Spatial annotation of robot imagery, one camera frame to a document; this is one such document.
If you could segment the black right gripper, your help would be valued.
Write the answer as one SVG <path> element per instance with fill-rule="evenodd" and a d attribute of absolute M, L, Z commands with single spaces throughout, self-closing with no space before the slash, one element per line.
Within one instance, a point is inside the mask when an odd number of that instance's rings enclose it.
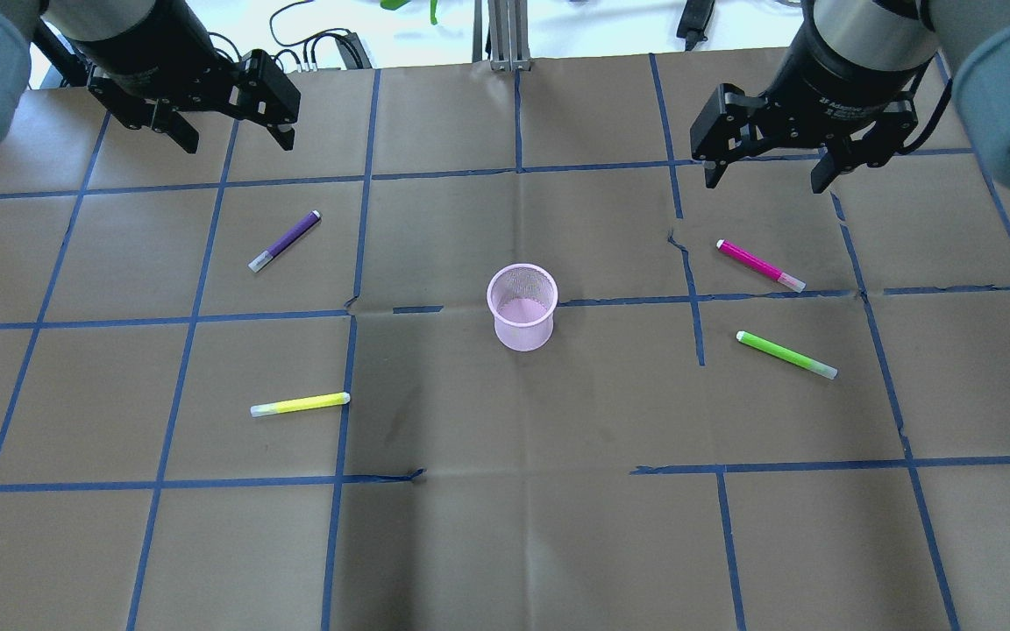
<path fill-rule="evenodd" d="M 817 24 L 803 24 L 765 91 L 750 96 L 719 84 L 691 124 L 691 152 L 704 161 L 706 188 L 717 188 L 727 163 L 775 148 L 824 145 L 810 173 L 814 195 L 862 165 L 882 167 L 910 129 L 906 118 L 888 124 L 880 116 L 907 96 L 920 71 L 861 67 L 831 47 Z"/>

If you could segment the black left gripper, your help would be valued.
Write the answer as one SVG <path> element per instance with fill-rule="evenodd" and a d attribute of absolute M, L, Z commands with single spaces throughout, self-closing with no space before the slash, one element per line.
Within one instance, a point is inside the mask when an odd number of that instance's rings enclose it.
<path fill-rule="evenodd" d="M 270 128 L 284 151 L 295 146 L 301 93 L 264 49 L 230 60 L 200 25 L 146 20 L 112 39 L 89 41 L 89 92 L 130 128 L 153 127 L 186 154 L 199 131 L 182 111 L 215 111 Z"/>

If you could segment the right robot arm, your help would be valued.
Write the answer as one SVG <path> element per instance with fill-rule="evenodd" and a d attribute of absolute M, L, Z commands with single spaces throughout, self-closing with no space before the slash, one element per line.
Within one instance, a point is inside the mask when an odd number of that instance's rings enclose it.
<path fill-rule="evenodd" d="M 690 128 L 707 188 L 730 164 L 824 149 L 821 193 L 858 167 L 918 151 L 954 107 L 971 147 L 1010 190 L 1010 1 L 805 1 L 769 87 L 718 85 Z"/>

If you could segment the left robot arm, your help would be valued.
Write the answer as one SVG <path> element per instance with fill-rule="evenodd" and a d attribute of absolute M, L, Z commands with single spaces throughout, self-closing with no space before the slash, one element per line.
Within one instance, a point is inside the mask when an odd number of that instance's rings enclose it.
<path fill-rule="evenodd" d="M 188 112 L 252 121 L 285 151 L 301 95 L 269 52 L 230 60 L 184 1 L 0 1 L 0 143 L 32 71 L 31 48 L 125 128 L 199 148 Z"/>

